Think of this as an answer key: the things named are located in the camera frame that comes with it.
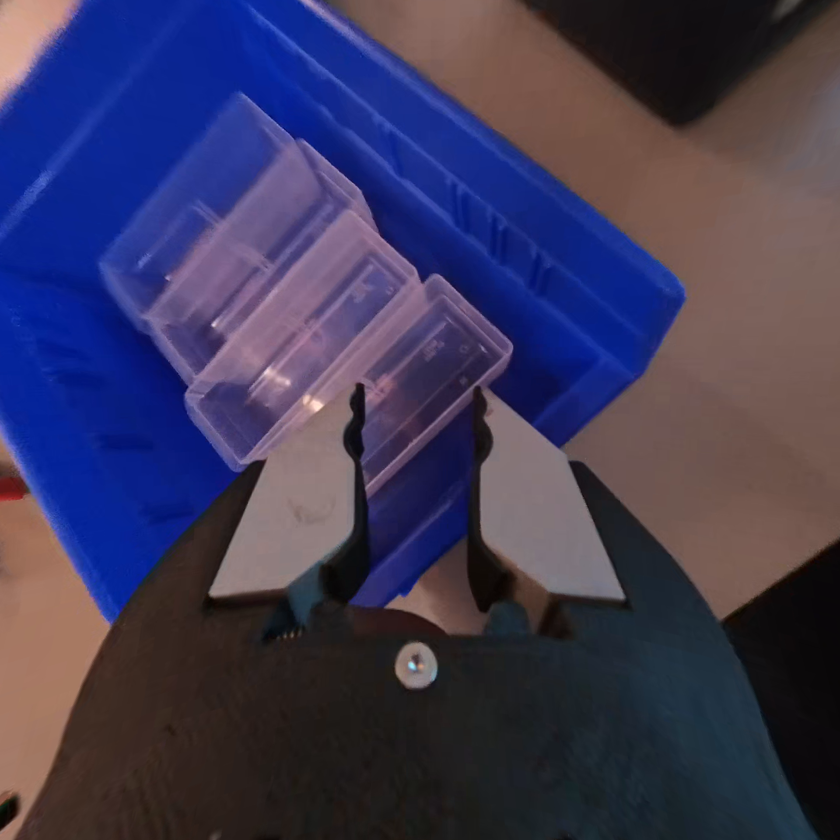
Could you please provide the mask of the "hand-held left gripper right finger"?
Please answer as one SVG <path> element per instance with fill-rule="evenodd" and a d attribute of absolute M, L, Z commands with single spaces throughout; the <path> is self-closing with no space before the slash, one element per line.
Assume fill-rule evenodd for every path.
<path fill-rule="evenodd" d="M 566 454 L 488 389 L 472 402 L 467 578 L 476 607 L 627 602 Z"/>

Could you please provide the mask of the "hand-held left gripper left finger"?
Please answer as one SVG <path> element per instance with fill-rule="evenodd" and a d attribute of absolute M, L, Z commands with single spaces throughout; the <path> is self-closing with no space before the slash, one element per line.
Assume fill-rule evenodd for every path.
<path fill-rule="evenodd" d="M 212 602 L 348 603 L 371 570 L 362 469 L 365 389 L 353 384 L 270 453 L 208 591 Z"/>

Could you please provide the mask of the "clear plastic drawer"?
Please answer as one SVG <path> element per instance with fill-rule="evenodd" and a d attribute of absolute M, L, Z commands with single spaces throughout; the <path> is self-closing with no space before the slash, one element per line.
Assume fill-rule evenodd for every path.
<path fill-rule="evenodd" d="M 416 289 L 365 359 L 362 470 L 383 488 L 507 369 L 512 341 L 440 275 Z"/>
<path fill-rule="evenodd" d="M 345 211 L 375 228 L 360 188 L 294 140 L 197 246 L 149 312 L 153 342 L 191 384 Z"/>
<path fill-rule="evenodd" d="M 346 364 L 420 285 L 362 216 L 340 212 L 187 387 L 186 411 L 226 467 L 264 458 L 346 387 Z"/>
<path fill-rule="evenodd" d="M 141 333 L 193 252 L 291 147 L 292 137 L 242 91 L 214 115 L 99 260 L 103 283 Z"/>

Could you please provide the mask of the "blue plastic bin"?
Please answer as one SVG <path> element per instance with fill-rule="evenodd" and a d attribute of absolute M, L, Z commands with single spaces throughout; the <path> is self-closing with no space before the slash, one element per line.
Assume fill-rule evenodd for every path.
<path fill-rule="evenodd" d="M 513 344 L 494 393 L 558 446 L 647 369 L 679 280 L 317 2 L 86 2 L 2 106 L 2 433 L 114 620 L 235 478 L 98 259 L 237 91 L 362 189 Z"/>

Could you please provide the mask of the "black drawer cabinet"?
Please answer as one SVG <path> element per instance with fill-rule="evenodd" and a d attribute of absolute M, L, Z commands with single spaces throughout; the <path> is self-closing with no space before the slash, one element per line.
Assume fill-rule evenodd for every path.
<path fill-rule="evenodd" d="M 525 1 L 650 111 L 709 112 L 833 1 Z"/>

